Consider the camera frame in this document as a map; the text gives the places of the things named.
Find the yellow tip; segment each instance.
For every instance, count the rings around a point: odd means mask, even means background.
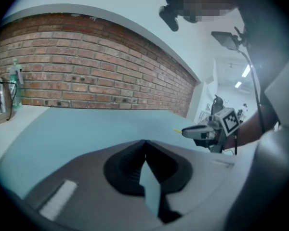
[[[173,131],[177,132],[177,133],[182,133],[182,131],[174,129]]]

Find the ceiling light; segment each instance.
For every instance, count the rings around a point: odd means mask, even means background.
[[[242,77],[245,78],[249,74],[249,72],[250,72],[250,66],[247,65],[247,67],[244,70],[244,73],[242,74]]]
[[[239,86],[242,84],[242,82],[238,81],[235,88],[239,88]]]

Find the cable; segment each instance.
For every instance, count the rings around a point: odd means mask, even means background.
[[[231,149],[224,150],[224,152],[228,152],[228,151],[231,151],[231,153],[232,153],[233,156],[235,155]]]
[[[248,56],[244,52],[242,52],[240,50],[238,50],[238,52],[240,52],[245,57],[246,61],[250,65],[251,78],[252,78],[252,82],[253,82],[254,88],[255,88],[255,95],[256,95],[256,103],[257,103],[257,109],[258,109],[259,122],[260,122],[262,134],[264,134],[265,133],[264,122],[263,122],[263,116],[262,116],[260,103],[259,103],[259,97],[258,97],[258,92],[257,92],[257,87],[256,87],[255,76],[254,76],[254,69],[251,67],[251,62],[250,62]]]
[[[237,154],[237,135],[235,135],[235,155]]]
[[[13,102],[14,102],[14,98],[16,96],[16,93],[17,93],[17,89],[18,89],[18,86],[16,85],[16,83],[13,83],[13,82],[7,82],[7,81],[0,81],[0,84],[13,84],[15,85],[15,93],[14,93],[14,96],[12,98],[12,102],[11,102],[11,111],[10,111],[10,116],[8,119],[6,119],[7,121],[9,121],[11,119],[11,116],[12,116],[12,109],[13,109]]]

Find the brick wall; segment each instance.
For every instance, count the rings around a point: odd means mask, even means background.
[[[88,16],[42,14],[6,25],[0,74],[23,66],[23,104],[160,109],[186,116],[196,81],[152,42]]]

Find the metal kettle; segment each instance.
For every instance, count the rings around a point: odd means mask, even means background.
[[[0,123],[10,120],[14,115],[9,85],[0,77]]]

